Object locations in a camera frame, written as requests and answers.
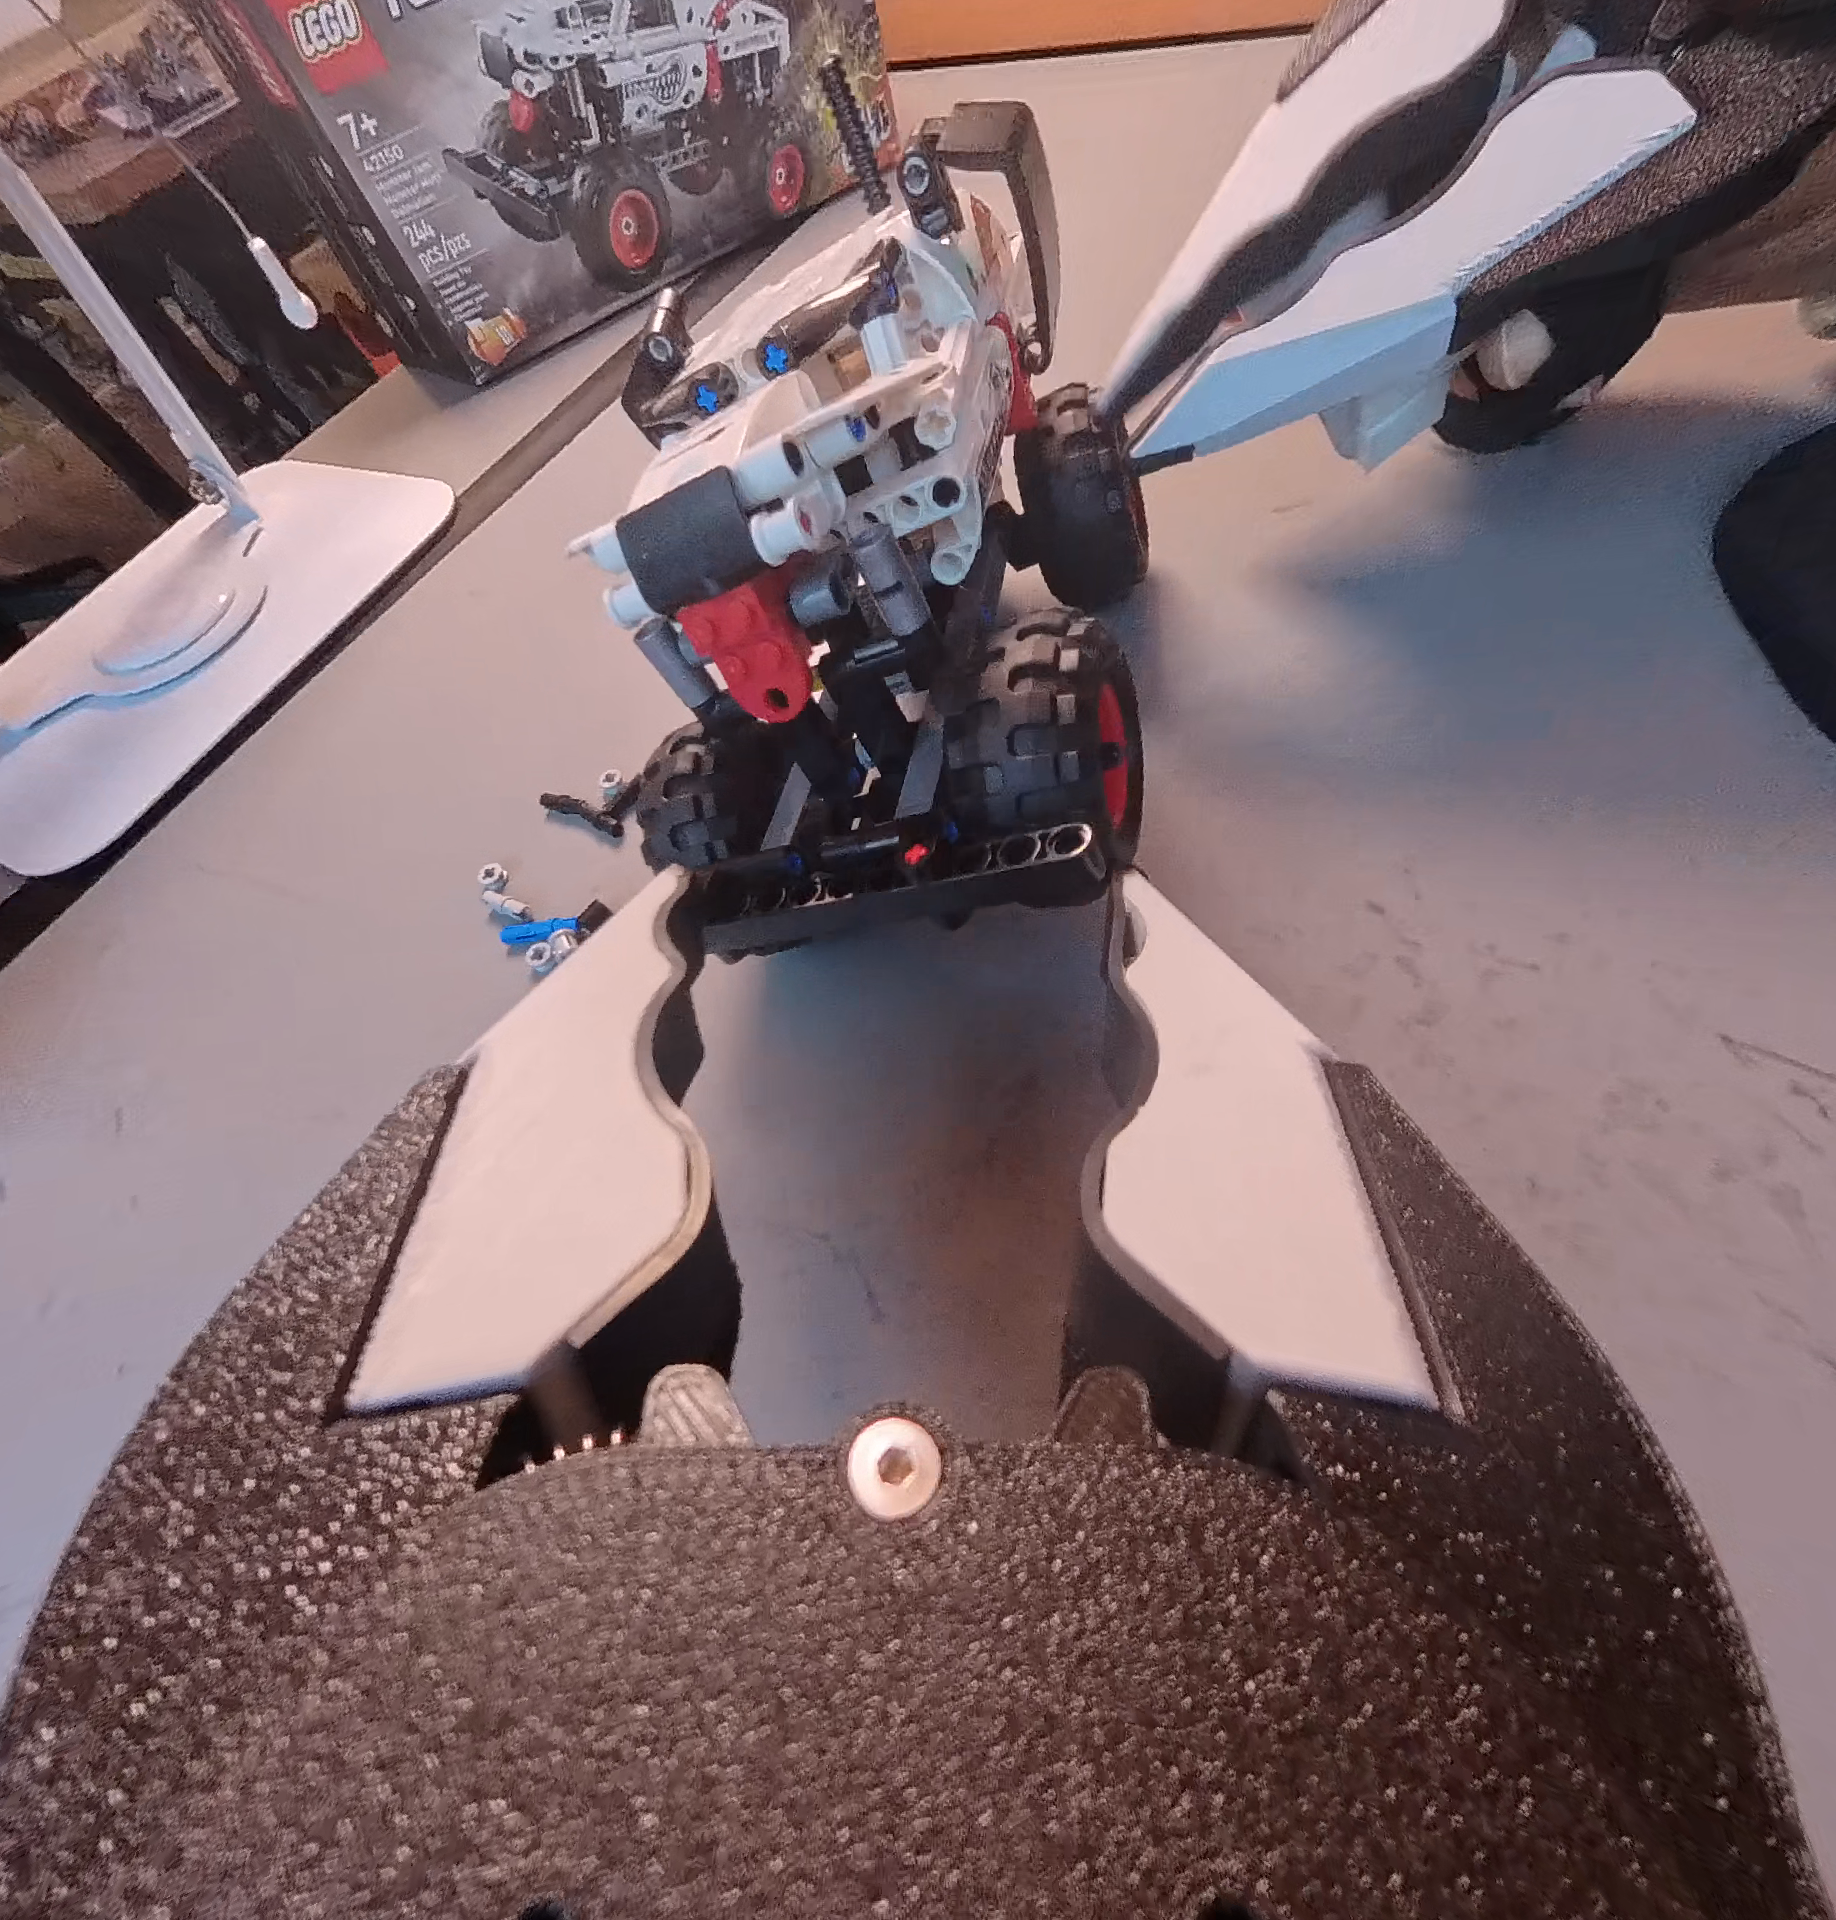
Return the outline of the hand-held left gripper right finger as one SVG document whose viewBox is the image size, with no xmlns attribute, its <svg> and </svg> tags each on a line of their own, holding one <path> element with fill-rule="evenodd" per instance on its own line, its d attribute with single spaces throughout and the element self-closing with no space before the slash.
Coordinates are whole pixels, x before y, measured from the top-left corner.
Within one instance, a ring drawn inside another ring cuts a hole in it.
<svg viewBox="0 0 1836 1920">
<path fill-rule="evenodd" d="M 1157 1424 L 1260 1424 L 1274 1386 L 1453 1411 L 1345 1063 L 1141 868 L 1100 970 L 1114 1107 L 1078 1173 L 1075 1374 L 1131 1367 Z"/>
</svg>

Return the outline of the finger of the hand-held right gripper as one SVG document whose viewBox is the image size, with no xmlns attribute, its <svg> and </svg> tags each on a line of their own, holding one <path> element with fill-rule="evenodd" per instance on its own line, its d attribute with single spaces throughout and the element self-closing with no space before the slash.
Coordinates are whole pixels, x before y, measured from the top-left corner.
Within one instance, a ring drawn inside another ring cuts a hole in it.
<svg viewBox="0 0 1836 1920">
<path fill-rule="evenodd" d="M 1304 414 L 1345 460 L 1381 466 L 1443 414 L 1458 296 L 1693 118 L 1655 68 L 1578 60 L 1532 82 L 1409 221 L 1345 247 L 1279 319 L 1195 352 L 1131 435 L 1133 466 L 1213 457 Z"/>
<path fill-rule="evenodd" d="M 1221 328 L 1279 319 L 1436 181 L 1482 129 L 1505 45 L 1505 0 L 1332 4 L 1144 296 L 1107 414 L 1162 393 Z"/>
</svg>

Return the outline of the white lego truck model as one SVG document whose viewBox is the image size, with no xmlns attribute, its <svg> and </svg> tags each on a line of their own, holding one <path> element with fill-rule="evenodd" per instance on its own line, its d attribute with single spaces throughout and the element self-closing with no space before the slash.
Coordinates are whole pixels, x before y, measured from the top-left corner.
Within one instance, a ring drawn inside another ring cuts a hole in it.
<svg viewBox="0 0 1836 1920">
<path fill-rule="evenodd" d="M 1151 564 L 1123 427 L 1092 386 L 1032 393 L 1057 319 L 1041 133 L 959 104 L 865 203 L 711 330 L 657 303 L 623 386 L 649 466 L 572 541 L 690 711 L 636 826 L 649 868 L 696 875 L 716 958 L 1122 879 L 1083 826 L 969 832 L 940 794 L 940 697 L 986 633 L 1114 608 Z"/>
</svg>

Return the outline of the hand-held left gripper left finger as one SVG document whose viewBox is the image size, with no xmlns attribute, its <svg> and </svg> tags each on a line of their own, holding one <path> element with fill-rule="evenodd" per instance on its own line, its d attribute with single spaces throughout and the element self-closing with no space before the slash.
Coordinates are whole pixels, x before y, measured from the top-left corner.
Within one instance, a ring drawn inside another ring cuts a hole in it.
<svg viewBox="0 0 1836 1920">
<path fill-rule="evenodd" d="M 350 1411 L 522 1386 L 690 1255 L 711 1216 L 685 1115 L 705 1061 L 696 905 L 696 875 L 657 868 L 466 1049 Z"/>
</svg>

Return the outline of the white plastic stand base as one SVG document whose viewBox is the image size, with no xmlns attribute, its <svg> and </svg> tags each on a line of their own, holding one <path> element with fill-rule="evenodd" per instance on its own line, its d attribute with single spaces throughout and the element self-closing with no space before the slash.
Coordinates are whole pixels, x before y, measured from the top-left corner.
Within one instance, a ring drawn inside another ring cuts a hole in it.
<svg viewBox="0 0 1836 1920">
<path fill-rule="evenodd" d="M 435 475 L 234 473 L 111 287 L 0 146 L 0 203 L 169 427 L 210 501 L 0 664 L 0 864 L 63 875 L 132 830 L 454 517 Z"/>
</svg>

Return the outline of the lego set box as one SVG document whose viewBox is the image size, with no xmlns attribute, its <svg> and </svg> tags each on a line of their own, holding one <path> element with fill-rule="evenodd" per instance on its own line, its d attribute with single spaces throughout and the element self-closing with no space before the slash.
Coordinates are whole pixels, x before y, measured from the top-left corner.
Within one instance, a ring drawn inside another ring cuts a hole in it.
<svg viewBox="0 0 1836 1920">
<path fill-rule="evenodd" d="M 401 365 L 490 386 L 853 183 L 896 145 L 868 0 L 189 4 Z"/>
</svg>

